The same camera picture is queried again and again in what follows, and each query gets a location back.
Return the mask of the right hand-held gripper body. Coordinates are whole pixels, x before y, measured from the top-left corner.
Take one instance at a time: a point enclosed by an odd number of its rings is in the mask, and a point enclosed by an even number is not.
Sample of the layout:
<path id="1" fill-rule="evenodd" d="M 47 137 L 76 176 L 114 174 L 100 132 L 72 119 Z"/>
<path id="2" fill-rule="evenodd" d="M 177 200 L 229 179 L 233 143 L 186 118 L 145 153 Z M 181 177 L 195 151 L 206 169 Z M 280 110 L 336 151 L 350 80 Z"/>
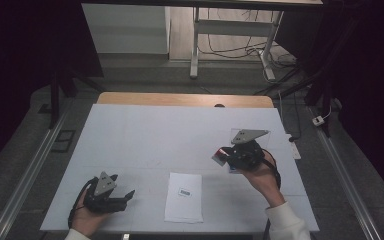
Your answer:
<path id="1" fill-rule="evenodd" d="M 254 171 L 264 162 L 263 149 L 256 139 L 268 133 L 268 130 L 241 129 L 238 131 L 231 140 L 235 153 L 228 157 L 234 159 L 237 170 Z"/>

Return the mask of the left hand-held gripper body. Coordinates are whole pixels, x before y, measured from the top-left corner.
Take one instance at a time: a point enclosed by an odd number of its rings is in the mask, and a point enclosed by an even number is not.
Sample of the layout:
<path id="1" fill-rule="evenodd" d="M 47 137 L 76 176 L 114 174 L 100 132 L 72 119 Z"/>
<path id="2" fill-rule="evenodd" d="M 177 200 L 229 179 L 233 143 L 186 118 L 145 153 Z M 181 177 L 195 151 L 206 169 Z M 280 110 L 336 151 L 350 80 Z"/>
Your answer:
<path id="1" fill-rule="evenodd" d="M 124 211 L 127 203 L 118 202 L 110 195 L 116 188 L 116 183 L 102 171 L 99 177 L 94 177 L 86 191 L 83 205 L 93 213 L 114 213 Z"/>

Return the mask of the red stamp with grey base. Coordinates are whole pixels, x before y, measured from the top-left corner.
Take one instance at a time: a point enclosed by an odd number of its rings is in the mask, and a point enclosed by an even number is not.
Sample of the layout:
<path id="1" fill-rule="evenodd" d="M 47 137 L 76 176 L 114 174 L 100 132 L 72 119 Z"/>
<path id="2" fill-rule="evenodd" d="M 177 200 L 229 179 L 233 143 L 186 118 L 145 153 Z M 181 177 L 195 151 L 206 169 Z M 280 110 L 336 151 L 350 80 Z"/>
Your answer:
<path id="1" fill-rule="evenodd" d="M 229 155 L 223 149 L 218 149 L 212 156 L 212 159 L 220 166 L 224 166 L 227 163 L 228 157 Z"/>

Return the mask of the person's left hand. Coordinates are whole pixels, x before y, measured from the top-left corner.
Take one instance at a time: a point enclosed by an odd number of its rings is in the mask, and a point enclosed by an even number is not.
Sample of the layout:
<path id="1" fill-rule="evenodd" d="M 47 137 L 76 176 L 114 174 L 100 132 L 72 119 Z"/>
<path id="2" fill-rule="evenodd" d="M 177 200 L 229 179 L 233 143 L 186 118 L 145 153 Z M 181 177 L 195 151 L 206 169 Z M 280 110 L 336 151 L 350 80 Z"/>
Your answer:
<path id="1" fill-rule="evenodd" d="M 76 207 L 71 223 L 71 229 L 76 230 L 85 237 L 91 237 L 109 217 L 109 214 L 98 214 L 89 211 L 86 207 Z"/>

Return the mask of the person's right hand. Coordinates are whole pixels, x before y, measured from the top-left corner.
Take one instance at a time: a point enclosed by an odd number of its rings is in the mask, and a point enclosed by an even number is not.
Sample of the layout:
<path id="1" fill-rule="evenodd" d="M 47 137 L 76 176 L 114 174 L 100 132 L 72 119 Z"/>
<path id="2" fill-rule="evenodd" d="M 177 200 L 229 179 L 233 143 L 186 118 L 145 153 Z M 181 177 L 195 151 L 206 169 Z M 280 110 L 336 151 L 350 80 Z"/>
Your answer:
<path id="1" fill-rule="evenodd" d="M 284 196 L 276 182 L 276 177 L 272 170 L 265 164 L 261 164 L 257 170 L 244 171 L 241 173 L 250 184 L 260 192 L 271 208 L 278 207 L 285 203 Z"/>

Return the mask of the white power strip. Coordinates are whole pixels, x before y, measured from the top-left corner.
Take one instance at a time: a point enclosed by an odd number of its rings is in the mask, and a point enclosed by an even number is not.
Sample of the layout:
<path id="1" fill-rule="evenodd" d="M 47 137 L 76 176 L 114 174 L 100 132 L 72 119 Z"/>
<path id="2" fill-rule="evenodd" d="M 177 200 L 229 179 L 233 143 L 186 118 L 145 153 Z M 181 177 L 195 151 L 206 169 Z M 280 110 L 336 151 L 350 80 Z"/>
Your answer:
<path id="1" fill-rule="evenodd" d="M 291 151 L 292 151 L 293 158 L 295 160 L 300 160 L 301 155 L 300 155 L 299 150 L 298 150 L 296 143 L 295 143 L 296 138 L 293 137 L 291 134 L 287 134 L 287 138 L 288 138 L 288 141 L 291 145 Z"/>

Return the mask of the white table cover sheet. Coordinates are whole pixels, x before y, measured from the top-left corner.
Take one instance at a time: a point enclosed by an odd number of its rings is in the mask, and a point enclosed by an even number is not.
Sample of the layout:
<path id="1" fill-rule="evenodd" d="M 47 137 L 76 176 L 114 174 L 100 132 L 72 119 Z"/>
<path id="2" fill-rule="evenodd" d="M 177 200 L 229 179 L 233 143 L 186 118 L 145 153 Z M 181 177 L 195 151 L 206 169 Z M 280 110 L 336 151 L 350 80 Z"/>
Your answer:
<path id="1" fill-rule="evenodd" d="M 253 234 L 263 231 L 268 206 L 240 174 L 213 161 L 240 129 L 263 129 L 260 145 L 276 159 L 281 190 L 308 228 L 318 224 L 274 108 L 164 107 L 96 104 L 92 107 L 42 230 L 68 228 L 73 202 L 87 180 L 106 172 L 118 177 L 116 196 L 134 194 L 125 211 L 113 214 L 102 229 L 113 233 Z M 200 223 L 165 219 L 169 177 L 202 178 Z"/>

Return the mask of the stack of white paper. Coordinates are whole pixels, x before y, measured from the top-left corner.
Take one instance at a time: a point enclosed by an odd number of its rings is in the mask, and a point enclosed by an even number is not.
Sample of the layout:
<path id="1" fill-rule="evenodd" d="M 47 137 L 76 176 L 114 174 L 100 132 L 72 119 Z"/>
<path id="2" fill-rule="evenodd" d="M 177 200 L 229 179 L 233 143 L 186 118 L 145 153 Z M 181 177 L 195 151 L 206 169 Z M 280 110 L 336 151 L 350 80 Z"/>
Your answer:
<path id="1" fill-rule="evenodd" d="M 171 173 L 164 220 L 176 223 L 202 223 L 202 176 Z"/>

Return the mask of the wooden table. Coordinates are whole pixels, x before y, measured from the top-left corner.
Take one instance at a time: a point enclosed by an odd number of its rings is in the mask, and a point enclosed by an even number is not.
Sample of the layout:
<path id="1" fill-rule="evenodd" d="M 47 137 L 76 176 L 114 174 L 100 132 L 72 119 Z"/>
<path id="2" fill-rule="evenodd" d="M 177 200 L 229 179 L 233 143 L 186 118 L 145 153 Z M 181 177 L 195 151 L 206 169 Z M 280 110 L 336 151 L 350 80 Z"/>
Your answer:
<path id="1" fill-rule="evenodd" d="M 194 106 L 236 108 L 273 108 L 268 96 L 174 94 L 174 93 L 134 93 L 104 92 L 99 95 L 98 104 L 152 105 L 152 106 Z"/>

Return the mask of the black metal stand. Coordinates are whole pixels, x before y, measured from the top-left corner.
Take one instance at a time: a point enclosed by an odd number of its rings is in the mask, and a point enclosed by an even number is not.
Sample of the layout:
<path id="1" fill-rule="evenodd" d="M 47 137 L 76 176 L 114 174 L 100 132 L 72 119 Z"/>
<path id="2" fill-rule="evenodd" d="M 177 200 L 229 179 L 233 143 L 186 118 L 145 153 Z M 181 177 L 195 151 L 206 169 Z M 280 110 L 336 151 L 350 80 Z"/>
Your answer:
<path id="1" fill-rule="evenodd" d="M 307 106 L 314 106 L 319 99 L 322 99 L 322 114 L 325 120 L 320 128 L 327 137 L 330 137 L 329 111 L 331 110 L 334 82 L 332 74 L 337 70 L 339 56 L 344 52 L 346 44 L 358 23 L 359 21 L 355 18 L 337 20 L 336 22 L 331 21 L 330 24 L 322 23 L 316 34 L 310 56 L 297 63 L 278 82 L 255 92 L 255 95 L 268 94 L 292 76 L 304 70 L 306 77 L 300 83 L 281 91 L 279 96 L 271 95 L 271 98 L 279 100 L 281 97 L 289 96 L 309 86 L 310 90 L 304 97 L 304 103 Z"/>
<path id="2" fill-rule="evenodd" d="M 50 89 L 51 89 L 51 121 L 49 128 L 53 129 L 57 121 L 60 118 L 60 94 L 59 91 L 62 91 L 66 97 L 73 98 L 77 95 L 78 90 L 74 84 L 74 80 L 78 79 L 82 83 L 85 83 L 89 87 L 95 89 L 99 93 L 103 93 L 106 89 L 93 81 L 91 78 L 86 77 L 84 74 L 79 71 L 68 67 L 57 70 L 51 78 Z"/>

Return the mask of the white cabinet panel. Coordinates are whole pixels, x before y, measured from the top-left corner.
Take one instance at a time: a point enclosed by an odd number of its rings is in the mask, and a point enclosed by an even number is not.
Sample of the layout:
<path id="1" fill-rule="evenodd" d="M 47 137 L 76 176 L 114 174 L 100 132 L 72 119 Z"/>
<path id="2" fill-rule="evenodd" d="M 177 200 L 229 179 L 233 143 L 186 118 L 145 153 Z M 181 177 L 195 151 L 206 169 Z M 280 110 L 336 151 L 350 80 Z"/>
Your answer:
<path id="1" fill-rule="evenodd" d="M 82 4 L 98 53 L 167 54 L 170 8 Z"/>

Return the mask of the metal floor rail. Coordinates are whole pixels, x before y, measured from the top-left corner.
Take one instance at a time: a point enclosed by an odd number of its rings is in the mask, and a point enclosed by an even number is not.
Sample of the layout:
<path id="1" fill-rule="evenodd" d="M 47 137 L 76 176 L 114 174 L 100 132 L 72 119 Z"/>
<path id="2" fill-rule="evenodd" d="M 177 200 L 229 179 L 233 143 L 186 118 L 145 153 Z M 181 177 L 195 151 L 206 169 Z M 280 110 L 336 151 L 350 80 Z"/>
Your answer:
<path id="1" fill-rule="evenodd" d="M 2 213 L 0 214 L 0 240 L 5 240 L 15 219 L 24 204 L 30 189 L 33 186 L 62 125 L 68 114 L 68 109 L 64 109 L 54 127 L 48 130 L 40 142 L 38 150 L 23 173 L 20 181 L 16 185 L 13 193 L 7 201 Z"/>
<path id="2" fill-rule="evenodd" d="M 348 173 L 332 139 L 328 137 L 320 126 L 313 125 L 323 148 L 331 162 L 336 176 L 348 199 L 349 205 L 355 212 L 356 219 L 367 240 L 382 240 L 381 234 L 362 197 Z"/>

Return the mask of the white desk with metal frame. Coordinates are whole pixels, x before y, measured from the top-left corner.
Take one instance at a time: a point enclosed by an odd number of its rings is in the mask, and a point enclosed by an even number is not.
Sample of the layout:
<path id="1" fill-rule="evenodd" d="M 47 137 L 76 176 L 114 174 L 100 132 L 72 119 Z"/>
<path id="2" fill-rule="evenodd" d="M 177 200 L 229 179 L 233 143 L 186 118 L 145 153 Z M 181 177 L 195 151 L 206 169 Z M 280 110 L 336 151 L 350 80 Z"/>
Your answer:
<path id="1" fill-rule="evenodd" d="M 280 19 L 285 11 L 318 11 L 323 8 L 322 0 L 80 0 L 86 4 L 135 5 L 190 7 L 196 11 L 202 8 L 271 10 L 277 13 L 272 22 L 244 22 L 232 20 L 202 19 L 198 13 L 193 16 L 193 45 L 191 46 L 190 77 L 198 73 L 198 37 L 201 34 L 258 36 L 267 39 L 271 46 Z"/>

